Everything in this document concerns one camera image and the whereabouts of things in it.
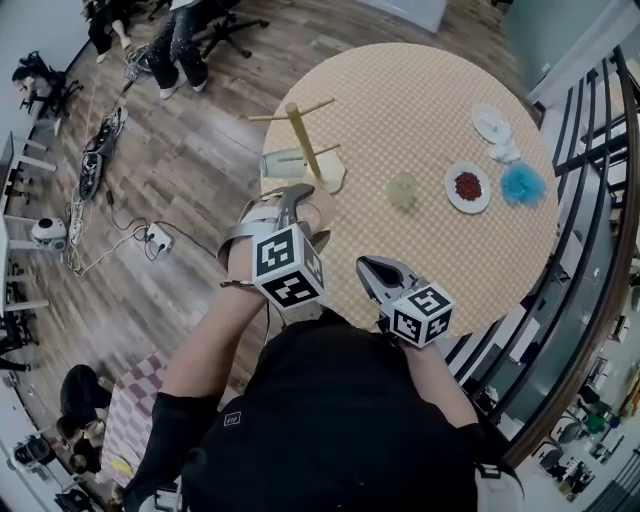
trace blue sponge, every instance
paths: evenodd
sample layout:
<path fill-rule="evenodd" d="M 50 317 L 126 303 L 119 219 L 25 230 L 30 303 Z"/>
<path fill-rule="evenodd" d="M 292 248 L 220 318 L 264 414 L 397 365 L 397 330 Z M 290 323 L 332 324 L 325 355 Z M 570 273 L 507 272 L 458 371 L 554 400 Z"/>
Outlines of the blue sponge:
<path fill-rule="evenodd" d="M 538 172 L 521 160 L 509 166 L 500 183 L 502 196 L 509 204 L 534 207 L 547 193 L 547 185 Z"/>

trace small white plate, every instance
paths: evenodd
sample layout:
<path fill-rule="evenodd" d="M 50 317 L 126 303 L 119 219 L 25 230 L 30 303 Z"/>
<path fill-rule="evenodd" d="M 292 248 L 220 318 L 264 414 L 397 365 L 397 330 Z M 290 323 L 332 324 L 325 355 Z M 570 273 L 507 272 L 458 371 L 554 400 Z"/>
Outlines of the small white plate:
<path fill-rule="evenodd" d="M 511 138 L 511 124 L 493 105 L 484 103 L 473 107 L 471 120 L 480 136 L 492 144 L 505 144 Z"/>
<path fill-rule="evenodd" d="M 467 201 L 462 199 L 456 192 L 456 178 L 463 172 L 470 172 L 475 175 L 480 182 L 482 195 L 475 201 Z M 464 213 L 480 213 L 484 210 L 491 200 L 491 184 L 487 175 L 474 163 L 458 162 L 451 167 L 444 177 L 444 189 L 451 204 Z"/>

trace round table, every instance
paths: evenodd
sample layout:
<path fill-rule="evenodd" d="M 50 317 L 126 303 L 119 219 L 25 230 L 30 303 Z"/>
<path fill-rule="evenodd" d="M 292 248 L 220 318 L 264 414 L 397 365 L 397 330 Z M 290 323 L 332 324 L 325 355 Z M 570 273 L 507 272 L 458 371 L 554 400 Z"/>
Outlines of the round table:
<path fill-rule="evenodd" d="M 287 94 L 276 115 L 295 101 L 301 109 L 334 96 L 335 103 L 305 116 L 314 148 L 339 142 L 347 168 L 335 196 L 338 213 L 322 253 L 326 304 L 359 327 L 379 308 L 355 271 L 362 255 L 385 256 L 435 281 L 455 300 L 447 337 L 462 336 L 508 314 L 531 290 L 551 251 L 557 195 L 547 149 L 528 112 L 500 82 L 474 64 L 435 48 L 390 43 L 337 55 L 309 72 Z M 487 155 L 489 144 L 471 122 L 473 107 L 498 107 L 512 125 L 522 159 L 548 192 L 536 208 L 502 198 L 505 166 Z M 264 152 L 298 146 L 290 124 L 269 126 Z M 453 164 L 474 162 L 489 177 L 492 199 L 477 215 L 447 199 L 444 176 Z M 386 197 L 400 172 L 415 176 L 410 210 Z M 262 179 L 262 189 L 286 182 Z"/>

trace black pants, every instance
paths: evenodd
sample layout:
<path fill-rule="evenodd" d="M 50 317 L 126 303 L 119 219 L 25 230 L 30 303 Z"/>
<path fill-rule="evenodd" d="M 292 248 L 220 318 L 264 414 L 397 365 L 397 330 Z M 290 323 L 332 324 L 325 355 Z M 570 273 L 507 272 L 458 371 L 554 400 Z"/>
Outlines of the black pants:
<path fill-rule="evenodd" d="M 202 22 L 199 19 L 199 5 L 172 12 L 160 35 L 149 48 L 147 61 L 160 89 L 170 89 L 178 80 L 179 72 L 173 64 L 174 60 L 180 61 L 189 83 L 194 87 L 201 85 L 209 75 L 200 50 L 191 42 Z"/>
<path fill-rule="evenodd" d="M 120 9 L 114 2 L 104 6 L 97 11 L 91 18 L 89 23 L 89 39 L 98 50 L 98 54 L 107 53 L 111 48 L 111 36 L 104 31 L 105 28 L 111 27 L 114 21 L 122 21 Z"/>
<path fill-rule="evenodd" d="M 21 342 L 16 342 L 5 338 L 0 342 L 0 355 L 17 350 L 22 347 Z M 0 370 L 13 370 L 14 372 L 26 372 L 29 366 L 26 364 L 14 363 L 0 357 Z"/>

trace red food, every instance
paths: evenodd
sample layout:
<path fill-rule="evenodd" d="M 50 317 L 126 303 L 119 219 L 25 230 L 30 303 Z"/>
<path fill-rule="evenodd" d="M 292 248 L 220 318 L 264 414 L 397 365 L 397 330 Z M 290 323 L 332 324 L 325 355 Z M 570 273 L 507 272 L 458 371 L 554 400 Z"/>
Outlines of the red food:
<path fill-rule="evenodd" d="M 463 172 L 456 178 L 456 193 L 465 201 L 475 201 L 482 195 L 482 187 L 477 176 Z"/>

